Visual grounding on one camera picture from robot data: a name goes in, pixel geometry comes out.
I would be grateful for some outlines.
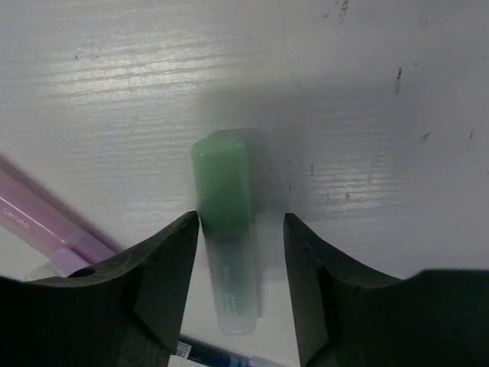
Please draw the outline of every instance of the pink pen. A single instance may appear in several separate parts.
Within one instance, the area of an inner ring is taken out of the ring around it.
[[[46,255],[62,276],[115,255],[1,169],[0,225]]]

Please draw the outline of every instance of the barcode label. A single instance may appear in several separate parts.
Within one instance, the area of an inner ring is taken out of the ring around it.
[[[189,358],[190,350],[192,350],[192,346],[178,342],[178,345],[176,346],[176,355],[187,359]]]

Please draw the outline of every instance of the pink pen cap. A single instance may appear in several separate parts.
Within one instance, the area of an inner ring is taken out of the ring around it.
[[[62,276],[115,255],[3,170],[0,170],[0,226],[46,255]]]

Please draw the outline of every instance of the highlighter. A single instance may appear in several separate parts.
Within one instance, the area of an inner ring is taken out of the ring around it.
[[[2,169],[0,226],[47,256],[64,277],[115,255]]]
[[[248,150],[236,138],[208,137],[191,156],[219,328],[249,334],[257,323],[257,286]]]

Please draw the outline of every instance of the scratch mark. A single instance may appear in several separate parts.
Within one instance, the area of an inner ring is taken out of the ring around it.
[[[348,10],[348,0],[343,0],[342,10],[339,11],[339,16],[338,16],[340,24],[343,23],[343,21],[345,20],[347,10]]]
[[[399,70],[397,71],[396,81],[394,82],[394,92],[396,94],[399,94],[401,75],[403,75],[403,67],[399,67]]]
[[[293,81],[302,89],[303,86],[300,85],[299,79],[297,79],[297,75],[293,72],[292,65],[290,64],[290,60],[287,57],[287,41],[285,39],[285,20],[283,18],[283,9],[280,10],[280,22],[282,24],[282,36],[283,36],[283,54],[285,56],[285,62],[287,64],[287,69],[290,71],[290,75],[292,76]]]
[[[100,157],[102,156],[102,152],[104,151],[105,144],[107,144],[107,141],[104,141],[104,142],[102,143],[102,145],[100,146],[100,149],[99,149],[99,154],[98,154],[98,158],[100,158]]]
[[[335,4],[331,7],[331,9],[328,10],[328,12],[325,14],[324,18],[327,18],[329,13],[331,13],[338,5],[339,5],[340,0],[336,0]]]
[[[427,132],[426,134],[421,135],[419,137],[419,143],[420,144],[424,143],[426,141],[426,139],[429,137],[430,134],[431,134],[431,132]]]

